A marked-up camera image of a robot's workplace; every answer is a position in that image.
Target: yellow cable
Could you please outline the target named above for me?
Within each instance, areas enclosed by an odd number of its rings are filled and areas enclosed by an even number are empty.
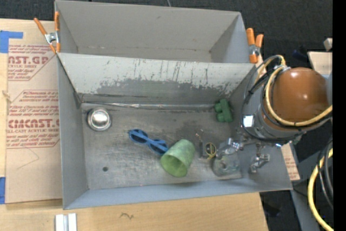
[[[268,111],[269,113],[281,124],[286,125],[286,126],[294,126],[294,127],[302,127],[302,126],[307,126],[310,125],[312,123],[315,123],[317,121],[319,121],[320,119],[322,119],[323,117],[327,116],[330,112],[332,112],[333,110],[333,105],[329,106],[325,111],[323,111],[322,113],[320,113],[318,116],[315,116],[307,121],[300,121],[300,122],[292,122],[292,121],[287,121],[284,120],[282,118],[280,118],[273,110],[271,104],[270,104],[270,100],[269,100],[269,88],[270,88],[270,84],[273,81],[273,79],[278,75],[278,73],[285,69],[285,67],[279,67],[276,70],[274,70],[274,72],[271,74],[271,76],[269,77],[268,83],[265,86],[265,102],[268,106]]]
[[[260,78],[262,71],[276,58],[281,59],[281,65],[286,65],[285,58],[281,55],[275,55],[275,56],[269,57],[268,61],[265,64],[261,65],[261,67],[258,69],[258,74],[257,74],[256,80],[255,80],[255,83]]]
[[[331,149],[329,151],[328,154],[328,158],[332,157],[333,155],[333,149]],[[324,163],[324,157],[322,159],[320,159],[319,161],[320,163],[320,167],[323,166]],[[308,185],[308,202],[309,202],[309,206],[310,209],[312,211],[312,214],[314,215],[315,219],[318,221],[318,223],[323,227],[324,230],[327,231],[333,231],[334,229],[331,228],[320,216],[320,214],[318,213],[315,203],[314,203],[314,185],[315,185],[315,181],[316,181],[316,176],[318,174],[318,166],[315,167],[314,171],[312,172],[312,175],[310,177],[309,180],[309,185]]]

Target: gray bin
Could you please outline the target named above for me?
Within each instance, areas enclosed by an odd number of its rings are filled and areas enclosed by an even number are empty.
[[[227,180],[199,156],[201,141],[218,145],[235,132],[254,70],[239,12],[76,1],[56,1],[55,9],[64,209],[290,188],[278,149],[268,149],[275,163],[249,175],[255,147],[246,147]],[[222,98],[231,123],[216,120]],[[100,106],[112,125],[98,132],[87,113]],[[148,147],[129,140],[134,128],[169,146],[192,141],[187,176],[170,176]]]

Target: cardboard sheet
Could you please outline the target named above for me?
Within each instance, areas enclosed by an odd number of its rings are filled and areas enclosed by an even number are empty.
[[[5,203],[62,197],[56,56],[34,21],[5,20],[10,39]],[[52,32],[53,22],[42,22]]]

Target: blue plastic tool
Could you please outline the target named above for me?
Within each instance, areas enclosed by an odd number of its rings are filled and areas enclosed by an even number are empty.
[[[148,138],[146,132],[140,129],[132,129],[129,131],[129,137],[135,143],[147,145],[153,152],[158,155],[163,155],[167,150],[168,146],[165,141],[159,139]]]

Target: blue tape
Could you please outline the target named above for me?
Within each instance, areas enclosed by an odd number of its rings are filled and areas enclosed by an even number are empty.
[[[0,177],[0,204],[5,204],[5,177]]]
[[[23,38],[23,32],[11,32],[0,30],[0,53],[9,52],[9,39],[11,38]]]

